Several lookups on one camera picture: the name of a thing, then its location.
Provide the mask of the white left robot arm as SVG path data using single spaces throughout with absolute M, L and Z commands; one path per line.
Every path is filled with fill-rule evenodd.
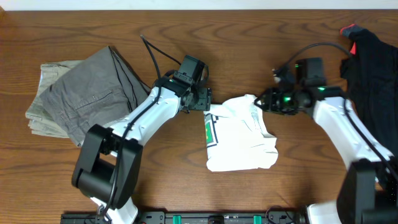
M 164 77 L 132 113 L 108 128 L 92 126 L 72 174 L 72 185 L 98 205 L 82 222 L 134 223 L 138 209 L 131 196 L 144 146 L 179 111 L 208 111 L 210 104 L 211 89 Z

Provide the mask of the white printed t-shirt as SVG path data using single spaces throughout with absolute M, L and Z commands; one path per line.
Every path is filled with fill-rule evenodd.
M 204 112 L 208 170 L 269 169 L 276 163 L 277 138 L 267 132 L 255 99 L 246 94 Z

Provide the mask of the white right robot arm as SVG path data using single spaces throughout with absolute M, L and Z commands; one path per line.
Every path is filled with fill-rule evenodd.
M 270 88 L 254 104 L 275 114 L 308 114 L 347 168 L 337 199 L 307 206 L 297 223 L 397 223 L 397 159 L 366 129 L 340 87 Z

